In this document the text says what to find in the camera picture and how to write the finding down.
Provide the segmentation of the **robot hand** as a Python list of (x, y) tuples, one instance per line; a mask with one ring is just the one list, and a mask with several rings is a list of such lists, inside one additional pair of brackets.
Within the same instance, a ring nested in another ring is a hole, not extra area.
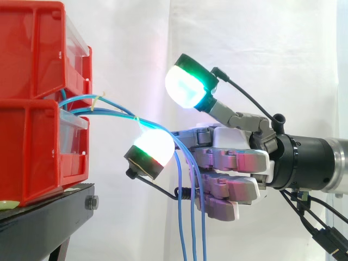
[(238, 207), (260, 198), (272, 179), (270, 153), (277, 150), (276, 132), (260, 115), (235, 112), (213, 96), (220, 80), (229, 76), (205, 69), (182, 54), (165, 78), (170, 97), (182, 108), (194, 108), (215, 124), (178, 132), (152, 127), (125, 154), (131, 179), (155, 179), (176, 150), (185, 153), (192, 169), (191, 188), (176, 189), (175, 198), (193, 200), (209, 218), (234, 221)]

